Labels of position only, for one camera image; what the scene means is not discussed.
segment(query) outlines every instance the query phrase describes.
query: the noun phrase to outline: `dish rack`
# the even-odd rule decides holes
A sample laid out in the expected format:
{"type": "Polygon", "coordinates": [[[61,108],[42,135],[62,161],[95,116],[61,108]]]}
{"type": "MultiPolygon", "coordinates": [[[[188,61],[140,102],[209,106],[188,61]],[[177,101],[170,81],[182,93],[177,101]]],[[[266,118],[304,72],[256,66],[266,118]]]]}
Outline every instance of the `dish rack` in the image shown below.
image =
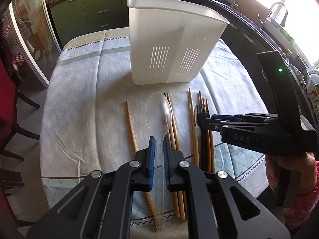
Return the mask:
{"type": "Polygon", "coordinates": [[[199,73],[228,20],[179,0],[127,0],[130,59],[136,85],[190,82],[199,73]]]}

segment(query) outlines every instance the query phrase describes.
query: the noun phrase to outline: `clear plastic spoon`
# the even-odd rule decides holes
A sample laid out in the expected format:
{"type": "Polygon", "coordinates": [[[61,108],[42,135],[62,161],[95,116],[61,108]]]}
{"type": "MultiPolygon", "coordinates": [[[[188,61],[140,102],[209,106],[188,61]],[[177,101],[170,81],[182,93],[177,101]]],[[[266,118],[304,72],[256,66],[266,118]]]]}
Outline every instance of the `clear plastic spoon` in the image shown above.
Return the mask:
{"type": "Polygon", "coordinates": [[[160,93],[154,93],[148,101],[146,108],[146,122],[156,140],[155,151],[155,210],[158,221],[155,222],[159,232],[164,228],[164,185],[165,170],[163,157],[163,139],[172,122],[172,111],[166,97],[160,93]]]}

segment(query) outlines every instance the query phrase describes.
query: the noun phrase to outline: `white appliance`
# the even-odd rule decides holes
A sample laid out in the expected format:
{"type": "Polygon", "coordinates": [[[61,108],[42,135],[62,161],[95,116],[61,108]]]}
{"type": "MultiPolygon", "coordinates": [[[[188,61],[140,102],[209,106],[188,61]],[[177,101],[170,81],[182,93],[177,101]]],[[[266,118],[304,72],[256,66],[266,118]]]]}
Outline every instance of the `white appliance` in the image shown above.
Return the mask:
{"type": "Polygon", "coordinates": [[[179,0],[127,0],[130,59],[136,85],[190,82],[228,20],[208,7],[179,0]]]}

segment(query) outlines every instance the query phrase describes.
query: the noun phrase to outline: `black fork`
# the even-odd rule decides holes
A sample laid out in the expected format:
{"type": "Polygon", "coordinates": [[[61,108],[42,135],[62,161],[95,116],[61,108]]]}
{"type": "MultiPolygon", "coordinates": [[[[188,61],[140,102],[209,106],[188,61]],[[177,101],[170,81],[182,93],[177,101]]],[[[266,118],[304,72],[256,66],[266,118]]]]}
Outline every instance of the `black fork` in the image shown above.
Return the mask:
{"type": "MultiPolygon", "coordinates": [[[[195,106],[195,116],[196,116],[196,123],[200,127],[200,122],[203,118],[210,119],[209,110],[208,107],[205,106],[205,104],[200,104],[199,107],[196,104],[195,106]]],[[[202,151],[201,151],[201,162],[200,162],[200,168],[203,171],[207,170],[207,139],[206,139],[206,130],[201,128],[202,133],[202,151]]]]}

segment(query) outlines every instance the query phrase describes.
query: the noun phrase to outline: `tablecloth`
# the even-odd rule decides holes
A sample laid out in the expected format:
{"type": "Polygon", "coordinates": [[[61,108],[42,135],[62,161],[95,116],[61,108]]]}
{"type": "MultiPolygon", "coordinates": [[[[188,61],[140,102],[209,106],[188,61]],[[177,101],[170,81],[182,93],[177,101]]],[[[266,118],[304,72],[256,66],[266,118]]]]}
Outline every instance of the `tablecloth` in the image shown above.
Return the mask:
{"type": "MultiPolygon", "coordinates": [[[[129,28],[84,35],[66,44],[47,90],[40,134],[41,176],[49,207],[91,171],[111,172],[133,159],[125,101],[138,149],[143,149],[151,135],[147,102],[154,92],[169,92],[181,151],[192,161],[188,88],[194,104],[199,91],[207,97],[210,114],[267,113],[246,69],[222,40],[192,82],[140,86],[133,84],[130,72],[129,28]]],[[[215,170],[227,171],[257,197],[268,185],[264,155],[224,144],[218,132],[213,139],[215,170]]],[[[166,192],[165,236],[186,238],[185,222],[172,216],[171,194],[166,192]]],[[[147,238],[155,229],[145,228],[148,223],[153,221],[144,194],[134,192],[131,238],[147,238]]]]}

